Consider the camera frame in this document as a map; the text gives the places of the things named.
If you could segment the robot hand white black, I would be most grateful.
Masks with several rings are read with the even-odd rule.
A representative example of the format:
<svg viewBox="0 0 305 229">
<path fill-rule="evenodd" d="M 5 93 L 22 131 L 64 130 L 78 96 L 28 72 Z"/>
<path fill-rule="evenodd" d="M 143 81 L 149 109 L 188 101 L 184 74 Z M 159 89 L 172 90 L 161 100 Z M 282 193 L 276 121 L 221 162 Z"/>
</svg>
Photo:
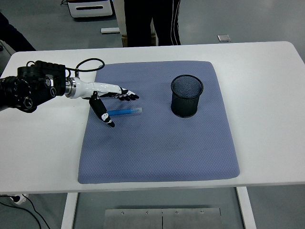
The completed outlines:
<svg viewBox="0 0 305 229">
<path fill-rule="evenodd" d="M 78 78 L 71 78 L 70 82 L 71 91 L 69 94 L 66 94 L 66 96 L 71 99 L 80 97 L 89 100 L 89 104 L 98 118 L 111 127 L 115 127 L 115 124 L 111 120 L 101 98 L 117 98 L 121 101 L 134 101 L 139 99 L 139 96 L 136 93 L 114 84 L 97 82 L 85 83 Z"/>
</svg>

